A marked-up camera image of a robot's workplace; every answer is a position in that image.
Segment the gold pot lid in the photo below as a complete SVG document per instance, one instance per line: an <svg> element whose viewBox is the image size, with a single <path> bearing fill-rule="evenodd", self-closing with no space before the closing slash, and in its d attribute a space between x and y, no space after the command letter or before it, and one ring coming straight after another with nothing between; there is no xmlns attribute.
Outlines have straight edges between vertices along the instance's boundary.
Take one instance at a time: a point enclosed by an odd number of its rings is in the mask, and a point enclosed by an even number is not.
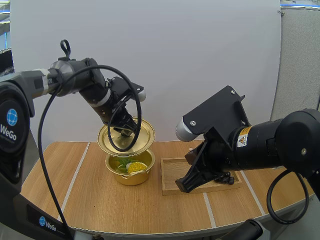
<svg viewBox="0 0 320 240"><path fill-rule="evenodd" d="M135 134L132 133L129 137L121 136L121 133L115 131L113 128L110 129L111 138L114 144L121 149L126 148L132 142ZM108 139L108 126L104 125L98 134L98 144L100 148L105 151L107 154L117 157L129 157L139 155L142 152L146 151L155 140L155 130L146 120L142 119L141 130L139 137L136 140L135 144L128 151L117 151L113 146L111 146Z"/></svg>

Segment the grey partition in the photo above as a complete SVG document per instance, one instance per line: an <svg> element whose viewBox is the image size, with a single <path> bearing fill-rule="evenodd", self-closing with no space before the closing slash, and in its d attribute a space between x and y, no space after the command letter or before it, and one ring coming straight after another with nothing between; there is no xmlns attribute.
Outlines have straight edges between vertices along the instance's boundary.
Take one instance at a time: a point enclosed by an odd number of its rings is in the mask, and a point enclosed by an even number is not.
<svg viewBox="0 0 320 240"><path fill-rule="evenodd" d="M282 7L281 55L271 119L318 109L320 95L320 8Z"/></svg>

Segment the yellow warning sticker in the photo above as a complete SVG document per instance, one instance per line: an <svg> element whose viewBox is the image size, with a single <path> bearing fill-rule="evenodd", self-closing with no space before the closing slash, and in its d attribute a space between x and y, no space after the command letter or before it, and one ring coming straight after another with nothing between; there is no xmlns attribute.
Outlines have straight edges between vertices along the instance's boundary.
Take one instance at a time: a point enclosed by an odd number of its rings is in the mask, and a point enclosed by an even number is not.
<svg viewBox="0 0 320 240"><path fill-rule="evenodd" d="M246 127L244 129L241 130L239 136L238 136L238 141L237 141L237 147L241 148L247 145L247 141L248 141L248 133L251 129L251 126Z"/></svg>

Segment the corn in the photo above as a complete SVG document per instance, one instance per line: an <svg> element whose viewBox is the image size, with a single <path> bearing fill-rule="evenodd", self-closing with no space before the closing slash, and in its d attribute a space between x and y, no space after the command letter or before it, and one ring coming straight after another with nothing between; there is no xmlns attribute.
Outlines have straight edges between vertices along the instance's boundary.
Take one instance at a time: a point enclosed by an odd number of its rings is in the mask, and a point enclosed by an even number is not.
<svg viewBox="0 0 320 240"><path fill-rule="evenodd" d="M128 167L128 174L146 169L147 166L141 162L133 162Z"/></svg>

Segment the yellow pot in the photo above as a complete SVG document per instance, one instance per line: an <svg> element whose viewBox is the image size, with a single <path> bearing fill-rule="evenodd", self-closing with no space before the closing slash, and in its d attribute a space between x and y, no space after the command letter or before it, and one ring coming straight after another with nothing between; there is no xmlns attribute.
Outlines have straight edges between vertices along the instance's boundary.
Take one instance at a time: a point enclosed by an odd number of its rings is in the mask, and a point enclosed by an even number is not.
<svg viewBox="0 0 320 240"><path fill-rule="evenodd" d="M136 160L137 162L145 164L147 168L128 174L116 171L117 167L120 165L120 163L117 161L118 158L121 157L107 155L105 158L105 165L113 173L115 180L123 185L128 186L138 185L145 182L148 179L150 169L154 165L156 160L154 153L150 149L142 152L139 155L131 156L130 158Z"/></svg>

